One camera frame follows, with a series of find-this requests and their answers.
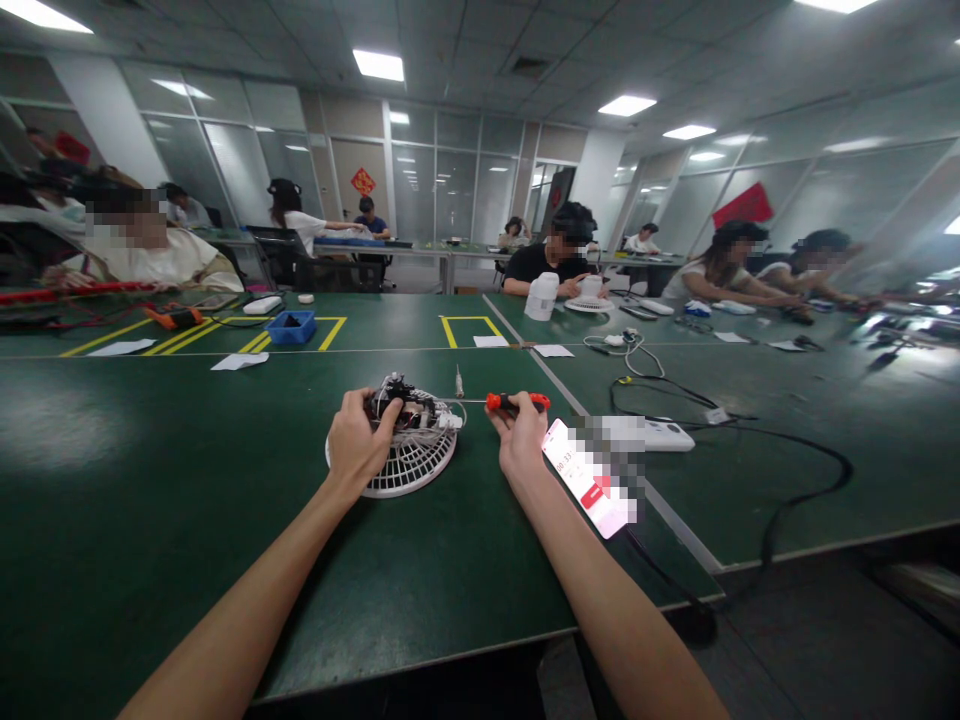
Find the blue plastic box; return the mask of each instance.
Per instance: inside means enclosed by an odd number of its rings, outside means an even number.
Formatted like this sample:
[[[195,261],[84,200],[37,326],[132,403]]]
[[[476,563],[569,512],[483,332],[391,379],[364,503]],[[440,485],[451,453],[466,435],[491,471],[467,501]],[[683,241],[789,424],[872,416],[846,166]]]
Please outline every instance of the blue plastic box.
[[[292,319],[297,324],[288,326]],[[303,345],[317,331],[317,319],[312,310],[284,311],[267,325],[270,342],[274,345]]]

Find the fan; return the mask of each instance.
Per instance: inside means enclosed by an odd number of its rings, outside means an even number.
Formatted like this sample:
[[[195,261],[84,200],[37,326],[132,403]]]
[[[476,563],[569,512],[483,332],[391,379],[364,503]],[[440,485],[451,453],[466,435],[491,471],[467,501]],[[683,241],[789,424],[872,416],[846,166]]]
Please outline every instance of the fan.
[[[453,457],[457,434],[465,424],[465,410],[463,418],[454,415],[447,403],[405,384],[403,375],[392,373],[384,378],[380,390],[368,401],[367,412],[374,427],[395,397],[404,401],[404,407],[397,419],[390,455],[386,465],[363,491],[364,497],[399,497],[430,483]],[[325,453],[329,466],[329,434]]]
[[[563,306],[570,310],[576,310],[577,312],[590,313],[610,312],[616,307],[616,305],[609,300],[595,297],[585,298],[583,296],[570,298]]]

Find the black shirt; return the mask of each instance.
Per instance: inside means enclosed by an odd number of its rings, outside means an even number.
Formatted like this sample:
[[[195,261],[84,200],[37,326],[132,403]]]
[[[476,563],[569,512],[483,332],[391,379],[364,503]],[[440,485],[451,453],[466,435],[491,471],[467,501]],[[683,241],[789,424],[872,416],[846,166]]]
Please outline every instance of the black shirt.
[[[557,267],[550,267],[547,263],[547,245],[538,243],[522,247],[513,254],[504,278],[533,282],[545,272],[556,273],[560,277],[560,282],[565,282],[577,275],[589,273],[590,266],[582,257],[574,257],[562,260]]]

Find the white paper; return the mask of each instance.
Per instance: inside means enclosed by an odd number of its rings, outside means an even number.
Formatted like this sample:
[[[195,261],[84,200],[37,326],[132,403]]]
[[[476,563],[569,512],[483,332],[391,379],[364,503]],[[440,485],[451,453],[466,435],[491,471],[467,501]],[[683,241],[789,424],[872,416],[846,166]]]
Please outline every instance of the white paper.
[[[234,353],[227,355],[223,360],[214,365],[211,370],[240,370],[251,365],[259,365],[270,358],[270,353],[256,353],[250,355],[247,353]]]
[[[745,343],[750,342],[749,340],[740,337],[736,333],[714,333],[714,335],[716,335],[718,338],[720,338],[724,342],[745,342]]]
[[[474,335],[473,341],[477,347],[510,347],[510,343],[502,335]]]
[[[575,357],[563,345],[534,345],[533,349],[540,353],[540,357]]]
[[[806,352],[802,347],[797,347],[796,343],[793,340],[784,340],[779,343],[767,343],[770,347],[775,347],[777,350],[786,350],[787,352]]]
[[[95,357],[111,357],[113,355],[129,355],[137,350],[144,350],[151,345],[156,345],[156,340],[132,340],[130,342],[110,343],[106,347],[94,350],[90,353]]]

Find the green workbench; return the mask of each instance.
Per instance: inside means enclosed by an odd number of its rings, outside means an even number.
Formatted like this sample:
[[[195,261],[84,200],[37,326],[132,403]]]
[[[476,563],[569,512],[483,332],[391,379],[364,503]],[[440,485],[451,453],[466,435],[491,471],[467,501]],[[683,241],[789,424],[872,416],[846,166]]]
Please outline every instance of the green workbench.
[[[537,323],[523,316],[521,298],[489,299],[501,322],[506,320],[524,341],[567,344],[576,357],[542,362],[585,412],[612,414],[609,388],[627,374],[623,359],[603,357],[580,341],[636,321],[630,323],[619,311],[591,316],[568,310],[556,322]],[[773,322],[763,326],[759,316]],[[672,318],[640,325],[645,346],[671,379],[728,412],[759,418],[745,426],[814,440],[855,465],[846,489],[790,515],[781,530],[778,559],[960,522],[960,485],[949,460],[960,432],[956,348],[906,349],[892,364],[873,369],[889,348],[872,349],[865,339],[869,323],[846,314],[816,315],[812,327],[764,311],[744,317],[714,312],[709,322],[762,342],[802,333],[826,348],[787,353],[766,345],[728,344],[679,327]],[[656,373],[643,353],[635,353],[631,362],[640,372]],[[704,422],[698,405],[656,390],[617,387],[615,392],[618,405],[633,412]],[[733,429],[704,430],[695,439],[693,452],[648,454],[646,477],[668,506],[663,509],[668,522],[714,572],[756,564],[762,531],[775,507],[832,484],[839,474],[834,460],[786,440]]]
[[[150,357],[86,357],[110,342],[98,338],[141,322],[133,315],[117,327],[3,338],[0,547],[11,591],[0,609],[11,717],[115,714],[322,482],[324,438],[345,390],[399,370],[450,396],[459,366],[467,397],[524,388],[553,397],[554,414],[572,413],[525,351],[470,347],[474,334],[507,334],[481,297],[318,296],[315,309],[347,318],[326,350],[321,327],[299,351],[238,372],[210,367],[258,329],[218,328]],[[118,339],[141,331],[170,337],[151,322]],[[258,701],[575,629],[499,471],[496,435],[467,407],[439,478],[393,500],[361,499],[333,536]],[[642,534],[682,585],[721,596],[650,508]],[[623,538],[608,548],[657,606],[683,604]]]

